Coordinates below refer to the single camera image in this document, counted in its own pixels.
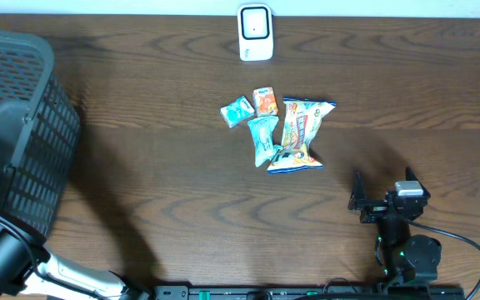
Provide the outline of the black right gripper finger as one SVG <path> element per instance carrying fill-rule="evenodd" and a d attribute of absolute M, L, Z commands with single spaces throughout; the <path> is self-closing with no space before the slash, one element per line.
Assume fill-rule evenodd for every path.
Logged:
<path fill-rule="evenodd" d="M 347 205 L 348 210 L 362 210 L 367 204 L 367 195 L 359 172 L 353 174 L 352 192 Z"/>
<path fill-rule="evenodd" d="M 405 169 L 405 180 L 418 182 L 418 178 L 410 167 L 406 167 Z"/>

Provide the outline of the large yellow snack bag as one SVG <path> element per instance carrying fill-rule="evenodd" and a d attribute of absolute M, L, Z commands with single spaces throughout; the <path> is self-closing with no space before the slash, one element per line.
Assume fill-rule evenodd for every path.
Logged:
<path fill-rule="evenodd" d="M 269 174 L 295 173 L 307 169 L 323 169 L 309 150 L 322 125 L 323 118 L 336 106 L 335 102 L 285 97 L 286 106 L 281 147 L 268 166 Z"/>

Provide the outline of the teal long snack packet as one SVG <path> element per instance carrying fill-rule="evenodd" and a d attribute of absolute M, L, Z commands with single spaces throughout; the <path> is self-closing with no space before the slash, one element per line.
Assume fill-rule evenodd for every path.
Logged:
<path fill-rule="evenodd" d="M 255 148 L 254 164 L 259 168 L 271 161 L 281 149 L 273 143 L 273 131 L 279 121 L 278 116 L 257 117 L 247 122 Z"/>

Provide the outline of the orange small tissue pack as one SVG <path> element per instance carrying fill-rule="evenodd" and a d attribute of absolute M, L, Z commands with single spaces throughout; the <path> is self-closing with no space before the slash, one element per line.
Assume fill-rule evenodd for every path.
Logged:
<path fill-rule="evenodd" d="M 272 87 L 260 87 L 253 91 L 253 102 L 258 117 L 276 116 L 278 105 Z"/>

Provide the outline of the teal small tissue pack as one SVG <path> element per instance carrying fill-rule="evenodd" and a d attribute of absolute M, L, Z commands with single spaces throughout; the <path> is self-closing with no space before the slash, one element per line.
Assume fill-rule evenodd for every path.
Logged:
<path fill-rule="evenodd" d="M 248 99 L 245 96 L 241 96 L 227 106 L 221 107 L 220 114 L 226 124 L 233 128 L 243 120 L 253 117 L 255 110 Z"/>

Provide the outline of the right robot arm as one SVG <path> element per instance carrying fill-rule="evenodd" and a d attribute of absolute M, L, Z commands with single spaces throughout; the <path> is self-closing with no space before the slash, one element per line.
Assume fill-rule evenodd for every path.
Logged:
<path fill-rule="evenodd" d="M 377 227 L 375 258 L 384 268 L 385 278 L 376 284 L 379 293 L 395 293 L 398 289 L 422 289 L 438 278 L 441 243 L 425 235 L 412 235 L 410 222 L 423 214 L 431 197 L 411 168 L 406 178 L 394 183 L 383 199 L 369 199 L 359 173 L 353 175 L 352 193 L 347 205 L 359 211 L 361 223 Z"/>

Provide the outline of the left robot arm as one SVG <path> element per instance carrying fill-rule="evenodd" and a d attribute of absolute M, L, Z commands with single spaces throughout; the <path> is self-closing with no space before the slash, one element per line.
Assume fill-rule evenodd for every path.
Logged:
<path fill-rule="evenodd" d="M 46 238 L 0 212 L 0 297 L 42 294 L 58 299 L 149 299 L 153 293 L 114 272 L 53 254 Z"/>

